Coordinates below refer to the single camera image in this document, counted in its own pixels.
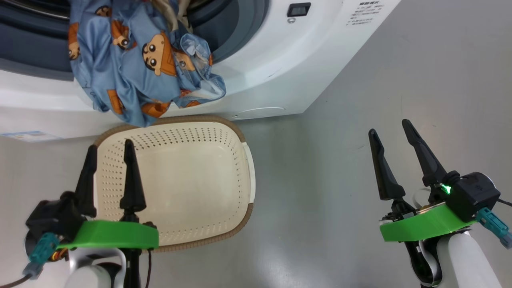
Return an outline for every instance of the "white plastic basket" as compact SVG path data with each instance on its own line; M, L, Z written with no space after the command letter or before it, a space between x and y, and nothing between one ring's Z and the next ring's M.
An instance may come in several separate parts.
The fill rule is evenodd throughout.
M147 128L121 126L96 141L94 202L97 219L119 220L126 165L124 142L135 145L147 208L159 251L228 238L247 223L255 196L249 146L231 122L214 116L164 118Z

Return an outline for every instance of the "washing machine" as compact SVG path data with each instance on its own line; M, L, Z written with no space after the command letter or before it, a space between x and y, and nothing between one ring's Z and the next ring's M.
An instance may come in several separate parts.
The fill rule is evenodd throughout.
M171 105L163 117L229 120L304 112L400 0L193 0L224 98ZM73 79L66 0L0 2L0 134L26 141L98 135L122 124L101 113Z

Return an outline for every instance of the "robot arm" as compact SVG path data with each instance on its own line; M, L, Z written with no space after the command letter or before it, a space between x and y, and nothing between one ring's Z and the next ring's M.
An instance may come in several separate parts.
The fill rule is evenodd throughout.
M411 265L422 287L472 287L460 285L461 279L480 277L478 287L500 288L480 247L467 233L479 222L492 231L507 248L512 248L512 234L491 210L500 192L493 182L479 172L464 176L443 168L412 123L404 119L403 129L414 147L423 171L423 184L431 188L429 205L413 208L384 157L384 147L377 132L369 131L375 176L381 200L393 200L391 212L380 221L385 241L403 242ZM467 262L477 261L481 270L468 269Z
M124 145L126 177L120 201L124 214L117 222L91 220L96 217L93 204L96 159L97 148L93 145L87 152L76 191L64 192L59 200L41 201L26 221L29 231L25 246L30 263L20 281L37 279L47 261L65 258L70 261L72 273L67 286L77 285L73 279L98 276L98 283L102 285L108 278L107 286L111 286L112 281L115 288L141 287L139 255L142 250L158 247L158 231L151 222L140 224L135 214L146 208L146 202L134 145L129 139ZM110 276L108 265L92 265L93 260L112 256L119 256L122 265L114 268Z

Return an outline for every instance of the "black cable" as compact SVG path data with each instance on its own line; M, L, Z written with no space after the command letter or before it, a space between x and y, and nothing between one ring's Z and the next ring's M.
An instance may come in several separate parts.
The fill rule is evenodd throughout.
M12 283L9 283L9 284L5 284L5 285L2 285L0 286L0 288L12 288L14 286L18 286L20 285L21 283L24 283L25 281L27 281L28 279L30 279L30 275L26 275L25 277L23 277L22 279L18 280L18 281L14 281Z
M505 204L505 205L508 205L508 206L512 207L512 203L510 203L510 202L508 202L508 201L498 199L498 202L503 203L503 204Z
M153 249L148 249L147 250L148 265L147 265L146 288L149 288L149 286L150 286L150 278L151 278L151 250L153 250Z

